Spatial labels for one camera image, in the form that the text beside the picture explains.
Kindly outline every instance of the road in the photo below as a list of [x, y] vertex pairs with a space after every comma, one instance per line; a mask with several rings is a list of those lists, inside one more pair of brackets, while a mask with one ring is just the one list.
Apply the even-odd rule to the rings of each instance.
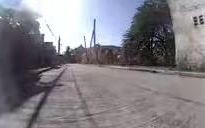
[[24, 128], [205, 128], [205, 79], [65, 68], [56, 85], [20, 109], [15, 119]]

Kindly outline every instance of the wall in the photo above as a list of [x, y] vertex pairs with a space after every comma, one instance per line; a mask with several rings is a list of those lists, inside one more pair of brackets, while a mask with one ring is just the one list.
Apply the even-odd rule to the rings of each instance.
[[205, 0], [168, 0], [168, 3], [174, 24], [178, 68], [205, 70]]

